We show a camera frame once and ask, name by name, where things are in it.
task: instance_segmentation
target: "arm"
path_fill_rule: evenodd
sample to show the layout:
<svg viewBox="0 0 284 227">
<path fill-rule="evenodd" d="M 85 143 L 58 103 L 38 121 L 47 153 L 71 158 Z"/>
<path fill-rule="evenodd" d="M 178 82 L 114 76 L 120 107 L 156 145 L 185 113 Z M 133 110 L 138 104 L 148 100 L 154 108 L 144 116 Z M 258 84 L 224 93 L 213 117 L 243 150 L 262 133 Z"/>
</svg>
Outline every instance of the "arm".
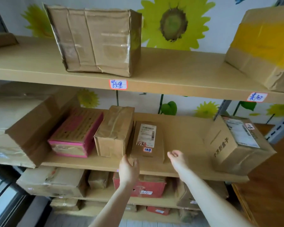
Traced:
<svg viewBox="0 0 284 227">
<path fill-rule="evenodd" d="M 139 173 L 139 162 L 135 160 L 132 166 L 124 155 L 119 166 L 120 186 L 89 227 L 119 226 Z"/>
<path fill-rule="evenodd" d="M 178 172 L 180 179 L 186 183 L 191 194 L 200 206 L 211 227 L 253 227 L 230 203 L 222 199 L 217 193 L 190 170 L 181 151 L 174 150 L 167 153 Z"/>
</svg>

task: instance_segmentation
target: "yellow tape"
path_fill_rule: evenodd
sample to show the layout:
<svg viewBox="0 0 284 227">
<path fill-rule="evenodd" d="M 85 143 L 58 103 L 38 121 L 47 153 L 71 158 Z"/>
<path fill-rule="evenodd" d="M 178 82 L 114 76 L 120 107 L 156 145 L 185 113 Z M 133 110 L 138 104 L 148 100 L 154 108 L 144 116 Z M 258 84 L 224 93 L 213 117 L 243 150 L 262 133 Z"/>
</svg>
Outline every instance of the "yellow tape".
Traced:
<svg viewBox="0 0 284 227">
<path fill-rule="evenodd" d="M 284 23 L 241 23 L 231 47 L 284 69 Z"/>
</svg>

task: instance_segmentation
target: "wooden table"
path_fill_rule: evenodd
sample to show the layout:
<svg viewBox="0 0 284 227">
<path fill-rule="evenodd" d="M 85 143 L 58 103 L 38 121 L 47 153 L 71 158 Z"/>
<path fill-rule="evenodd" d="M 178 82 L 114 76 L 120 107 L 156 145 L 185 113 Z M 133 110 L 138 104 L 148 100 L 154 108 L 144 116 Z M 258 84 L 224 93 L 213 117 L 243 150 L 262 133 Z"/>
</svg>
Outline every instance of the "wooden table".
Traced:
<svg viewBox="0 0 284 227">
<path fill-rule="evenodd" d="M 271 125 L 257 124 L 266 134 Z M 277 154 L 255 168 L 247 183 L 233 183 L 245 215 L 259 227 L 284 226 L 284 138 L 274 145 Z"/>
</svg>

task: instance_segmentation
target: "forearm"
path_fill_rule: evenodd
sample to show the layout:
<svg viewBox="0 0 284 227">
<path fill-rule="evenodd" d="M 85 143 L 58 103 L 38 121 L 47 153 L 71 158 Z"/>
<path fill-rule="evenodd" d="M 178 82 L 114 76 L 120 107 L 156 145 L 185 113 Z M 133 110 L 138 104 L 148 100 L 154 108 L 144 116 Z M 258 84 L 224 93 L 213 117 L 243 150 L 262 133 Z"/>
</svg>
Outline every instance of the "forearm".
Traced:
<svg viewBox="0 0 284 227">
<path fill-rule="evenodd" d="M 89 227 L 118 227 L 130 198 L 132 186 L 120 186 Z"/>
<path fill-rule="evenodd" d="M 181 174 L 211 227 L 253 226 L 194 172 L 186 169 Z"/>
</svg>

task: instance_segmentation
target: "wooden shelf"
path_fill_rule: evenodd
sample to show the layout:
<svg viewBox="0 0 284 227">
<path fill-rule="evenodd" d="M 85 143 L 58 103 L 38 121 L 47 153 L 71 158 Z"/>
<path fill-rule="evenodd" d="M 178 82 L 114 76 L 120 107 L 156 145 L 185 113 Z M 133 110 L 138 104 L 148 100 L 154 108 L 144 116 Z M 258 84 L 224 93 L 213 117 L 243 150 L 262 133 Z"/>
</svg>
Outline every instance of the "wooden shelf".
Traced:
<svg viewBox="0 0 284 227">
<path fill-rule="evenodd" d="M 110 89 L 110 79 L 127 79 L 128 91 L 215 99 L 246 100 L 269 93 L 266 103 L 284 104 L 272 92 L 224 62 L 224 54 L 141 49 L 132 78 L 102 73 L 67 72 L 54 39 L 17 37 L 19 45 L 0 48 L 0 80 Z"/>
<path fill-rule="evenodd" d="M 108 181 L 108 185 L 105 189 L 94 189 L 94 190 L 89 189 L 87 191 L 85 198 L 76 198 L 76 199 L 97 201 L 97 202 L 108 202 L 111 196 L 115 192 L 112 176 L 113 174 L 111 173 L 110 180 Z M 175 192 L 170 180 L 168 181 L 161 198 L 130 197 L 128 204 L 134 204 L 140 206 L 158 206 L 158 207 L 167 207 L 175 209 L 183 208 L 176 205 Z M 196 205 L 195 208 L 189 208 L 189 209 L 200 210 L 198 205 Z"/>
<path fill-rule="evenodd" d="M 88 204 L 86 204 L 79 211 L 55 211 L 55 213 L 94 217 L 98 215 L 102 209 L 103 207 L 100 206 L 89 206 Z M 165 222 L 165 223 L 175 223 L 175 224 L 182 223 L 180 221 L 177 209 L 171 209 L 169 215 L 164 216 L 161 214 L 148 212 L 146 210 L 146 206 L 138 207 L 137 212 L 125 211 L 123 218 L 129 220 L 136 220 L 136 221 Z"/>
<path fill-rule="evenodd" d="M 163 126 L 165 152 L 175 149 L 184 152 L 189 167 L 202 179 L 229 182 L 248 181 L 247 176 L 218 172 L 213 169 L 208 150 L 202 140 L 213 122 L 211 119 L 147 113 L 135 113 L 134 119 L 160 122 Z M 128 145 L 128 155 L 130 150 L 131 143 Z M 94 149 L 87 158 L 65 157 L 50 152 L 42 165 L 116 172 L 119 163 L 120 159 L 98 156 Z M 167 155 L 164 163 L 140 162 L 140 174 L 179 177 Z"/>
</svg>

